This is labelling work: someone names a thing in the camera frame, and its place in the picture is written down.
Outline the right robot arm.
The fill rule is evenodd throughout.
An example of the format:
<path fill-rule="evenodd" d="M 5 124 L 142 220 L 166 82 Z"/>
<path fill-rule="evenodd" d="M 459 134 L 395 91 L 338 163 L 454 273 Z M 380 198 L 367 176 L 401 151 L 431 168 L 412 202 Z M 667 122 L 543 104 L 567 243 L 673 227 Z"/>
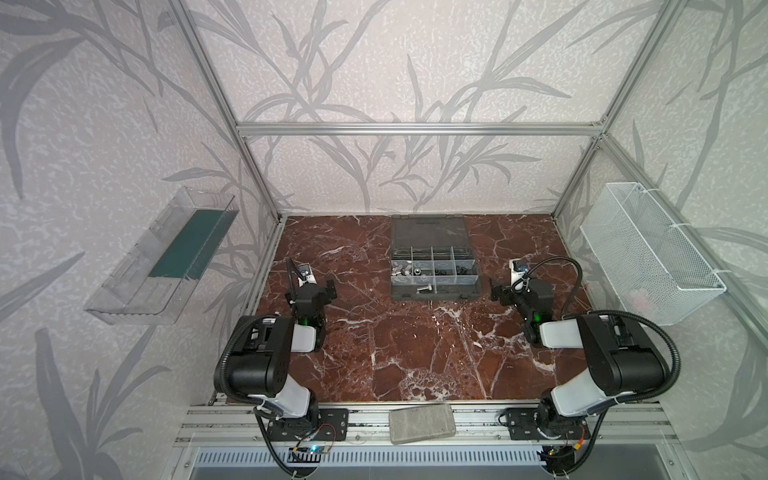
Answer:
<path fill-rule="evenodd" d="M 581 350 L 586 369 L 546 391 L 536 421 L 541 427 L 582 420 L 613 405 L 640 402 L 670 390 L 682 371 L 674 340 L 654 322 L 622 310 L 591 310 L 552 316 L 554 290 L 540 279 L 521 277 L 491 287 L 491 299 L 522 316 L 525 339 L 534 347 Z"/>

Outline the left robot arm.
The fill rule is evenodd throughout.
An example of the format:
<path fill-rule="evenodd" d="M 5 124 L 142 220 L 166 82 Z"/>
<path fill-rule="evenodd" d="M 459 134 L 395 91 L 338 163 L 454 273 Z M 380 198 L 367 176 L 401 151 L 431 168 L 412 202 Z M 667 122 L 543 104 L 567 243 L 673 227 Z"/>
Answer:
<path fill-rule="evenodd" d="M 287 294 L 289 316 L 241 317 L 215 367 L 215 390 L 254 405 L 256 415 L 265 420 L 317 428 L 316 396 L 290 375 L 290 360 L 293 353 L 321 350 L 326 337 L 325 307 L 336 298 L 333 280 L 323 286 L 305 282 Z"/>

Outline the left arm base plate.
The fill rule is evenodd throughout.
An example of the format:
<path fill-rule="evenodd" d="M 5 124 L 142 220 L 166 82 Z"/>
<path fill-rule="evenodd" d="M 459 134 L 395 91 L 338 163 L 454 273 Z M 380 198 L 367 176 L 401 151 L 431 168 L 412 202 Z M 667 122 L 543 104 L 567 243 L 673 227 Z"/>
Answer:
<path fill-rule="evenodd" d="M 300 440 L 344 441 L 349 426 L 350 411 L 345 408 L 310 410 L 304 417 L 271 420 L 267 427 L 272 441 Z"/>

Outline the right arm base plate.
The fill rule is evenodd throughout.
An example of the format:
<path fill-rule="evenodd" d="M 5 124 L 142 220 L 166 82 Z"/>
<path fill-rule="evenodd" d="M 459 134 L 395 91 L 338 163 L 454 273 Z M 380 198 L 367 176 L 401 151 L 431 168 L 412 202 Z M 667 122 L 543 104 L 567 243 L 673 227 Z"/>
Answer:
<path fill-rule="evenodd" d="M 507 408 L 496 421 L 507 429 L 511 440 L 576 442 L 591 438 L 585 417 L 563 417 L 540 408 Z"/>

